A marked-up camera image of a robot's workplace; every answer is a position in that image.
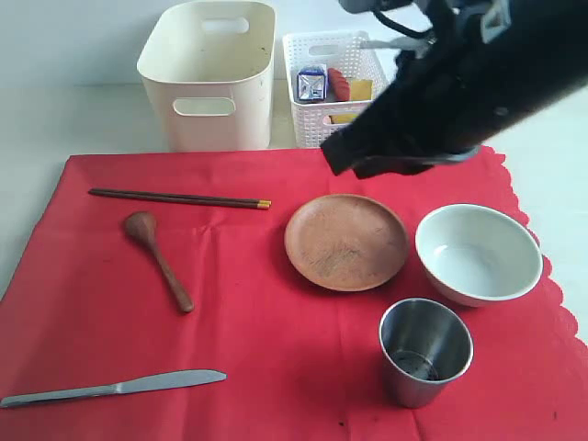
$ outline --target cup rim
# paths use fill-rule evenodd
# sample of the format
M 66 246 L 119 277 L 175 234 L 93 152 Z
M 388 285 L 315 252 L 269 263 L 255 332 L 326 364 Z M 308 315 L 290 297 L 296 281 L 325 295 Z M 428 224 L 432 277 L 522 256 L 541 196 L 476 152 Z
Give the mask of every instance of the cup rim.
M 436 216 L 437 214 L 439 214 L 442 211 L 448 211 L 448 210 L 457 209 L 460 207 L 466 207 L 469 209 L 478 209 L 480 211 L 485 211 L 487 213 L 491 213 L 493 216 L 497 216 L 499 218 L 502 218 L 502 219 L 508 221 L 511 225 L 513 225 L 521 234 L 523 234 L 527 238 L 527 240 L 529 240 L 530 243 L 532 243 L 533 249 L 535 251 L 535 258 L 537 259 L 537 272 L 533 276 L 532 280 L 529 281 L 523 288 L 517 290 L 514 293 L 506 294 L 503 296 L 481 296 L 478 294 L 466 292 L 463 289 L 459 289 L 457 287 L 452 286 L 450 283 L 447 283 L 442 277 L 440 277 L 435 271 L 433 271 L 431 269 L 431 267 L 427 264 L 426 259 L 424 258 L 424 255 L 421 253 L 422 246 L 420 246 L 420 244 L 421 244 L 420 238 L 423 234 L 423 229 L 425 228 L 425 224 L 430 222 L 434 216 Z M 453 289 L 454 291 L 458 292 L 462 296 L 468 297 L 470 299 L 484 300 L 484 301 L 488 301 L 488 302 L 498 302 L 498 301 L 518 299 L 519 297 L 523 297 L 525 294 L 527 294 L 529 291 L 531 291 L 531 289 L 533 289 L 537 285 L 537 283 L 541 279 L 541 276 L 543 275 L 543 255 L 541 254 L 541 250 L 539 248 L 539 245 L 537 244 L 537 240 L 530 233 L 529 229 L 525 225 L 521 224 L 518 220 L 513 219 L 511 216 L 509 216 L 505 213 L 502 213 L 498 209 L 486 207 L 485 205 L 467 204 L 467 203 L 449 204 L 449 205 L 444 205 L 444 206 L 438 207 L 438 208 L 430 211 L 421 219 L 418 226 L 416 227 L 416 233 L 414 235 L 414 247 L 416 249 L 416 253 L 419 256 L 419 260 L 421 261 L 421 263 L 424 266 L 424 269 L 426 269 L 441 284 L 445 285 L 448 288 Z
M 466 361 L 464 366 L 461 368 L 461 370 L 457 374 L 453 375 L 452 377 L 449 377 L 448 379 L 440 379 L 440 380 L 418 379 L 417 377 L 414 377 L 411 374 L 404 372 L 396 363 L 394 363 L 394 361 L 390 357 L 390 354 L 388 354 L 388 351 L 386 351 L 386 348 L 384 347 L 384 342 L 382 341 L 382 325 L 384 324 L 384 320 L 386 320 L 386 317 L 388 317 L 388 314 L 390 314 L 390 311 L 392 311 L 394 308 L 397 308 L 398 306 L 402 305 L 403 303 L 408 303 L 408 302 L 412 302 L 412 301 L 423 301 L 423 302 L 427 302 L 427 303 L 433 303 L 434 305 L 436 305 L 436 307 L 443 308 L 444 310 L 448 311 L 451 315 L 453 315 L 458 320 L 459 324 L 461 325 L 463 330 L 466 332 L 466 336 L 468 337 L 468 341 L 469 341 L 468 360 Z M 384 312 L 384 314 L 382 315 L 382 318 L 379 320 L 378 339 L 379 339 L 379 347 L 381 348 L 382 352 L 384 353 L 384 356 L 390 362 L 390 364 L 392 366 L 394 366 L 394 368 L 398 372 L 400 372 L 404 377 L 406 377 L 408 379 L 412 379 L 412 380 L 420 382 L 420 383 L 423 383 L 423 384 L 442 385 L 442 384 L 447 384 L 447 383 L 453 381 L 454 379 L 458 379 L 468 370 L 469 365 L 471 365 L 471 360 L 474 357 L 474 342 L 471 338 L 471 334 L 469 333 L 468 326 L 466 326 L 466 324 L 459 318 L 459 316 L 457 314 L 455 314 L 452 310 L 450 310 L 447 306 L 443 305 L 442 303 L 439 303 L 438 301 L 434 301 L 434 300 L 430 300 L 430 299 L 412 297 L 409 299 L 399 300 L 396 303 L 389 306 L 386 309 L 386 311 Z

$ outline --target wooden spoon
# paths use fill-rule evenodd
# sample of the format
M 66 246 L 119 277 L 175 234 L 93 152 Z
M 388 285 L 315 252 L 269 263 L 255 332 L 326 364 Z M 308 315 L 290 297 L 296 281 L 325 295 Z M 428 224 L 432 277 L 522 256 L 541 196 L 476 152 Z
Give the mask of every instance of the wooden spoon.
M 175 296 L 179 309 L 182 312 L 190 312 L 194 309 L 194 303 L 159 251 L 159 247 L 155 241 L 156 227 L 157 221 L 149 211 L 137 211 L 136 213 L 132 213 L 124 221 L 125 233 L 143 245 L 155 258 L 157 265 L 159 265 L 164 274 L 167 285 Z

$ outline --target white wall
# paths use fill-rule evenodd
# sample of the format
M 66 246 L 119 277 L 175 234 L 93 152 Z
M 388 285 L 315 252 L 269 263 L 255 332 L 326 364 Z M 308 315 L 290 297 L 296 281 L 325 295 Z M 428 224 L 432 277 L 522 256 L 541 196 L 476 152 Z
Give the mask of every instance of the white wall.
M 0 26 L 0 85 L 136 83 L 135 63 L 157 18 L 174 0 L 5 0 Z M 337 0 L 267 0 L 277 11 L 276 77 L 284 78 L 281 37 L 289 32 L 363 29 L 372 38 L 398 34 L 370 14 L 351 15 Z M 393 13 L 418 29 L 416 7 Z M 393 54 L 382 58 L 388 75 Z

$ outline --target red cloth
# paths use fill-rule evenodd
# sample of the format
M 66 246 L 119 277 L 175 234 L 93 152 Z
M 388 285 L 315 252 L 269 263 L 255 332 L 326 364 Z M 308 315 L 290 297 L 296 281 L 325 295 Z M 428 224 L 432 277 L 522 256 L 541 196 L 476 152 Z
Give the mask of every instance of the red cloth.
M 77 156 L 0 303 L 0 396 L 95 386 L 186 368 L 228 379 L 178 390 L 0 410 L 5 440 L 585 440 L 588 350 L 545 275 L 527 296 L 482 309 L 440 298 L 414 247 L 404 269 L 368 292 L 313 286 L 289 263 L 294 210 L 357 193 L 396 211 L 413 237 L 455 202 L 527 223 L 502 166 L 484 149 L 418 176 L 332 176 L 318 151 Z M 88 196 L 90 187 L 269 198 L 270 211 Z M 182 316 L 153 262 L 127 240 L 136 210 L 196 310 Z M 407 297 L 443 301 L 469 326 L 467 374 L 427 407 L 385 395 L 381 314 Z

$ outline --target white basket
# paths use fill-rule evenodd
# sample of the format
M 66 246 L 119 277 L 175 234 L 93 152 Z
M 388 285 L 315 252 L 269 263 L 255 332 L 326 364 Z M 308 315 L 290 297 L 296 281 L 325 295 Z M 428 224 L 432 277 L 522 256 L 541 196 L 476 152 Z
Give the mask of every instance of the white basket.
M 331 124 L 331 115 L 357 114 L 369 101 L 342 103 L 297 103 L 296 77 L 300 69 L 311 64 L 326 64 L 341 71 L 345 77 L 372 80 L 372 100 L 388 85 L 386 75 L 373 50 L 360 50 L 361 41 L 368 40 L 364 31 L 334 31 L 288 34 L 284 37 L 284 59 L 288 90 L 294 119 L 294 131 L 299 147 L 318 147 L 331 133 L 345 124 Z
M 172 150 L 258 150 L 269 144 L 276 14 L 257 2 L 167 9 L 137 70 Z

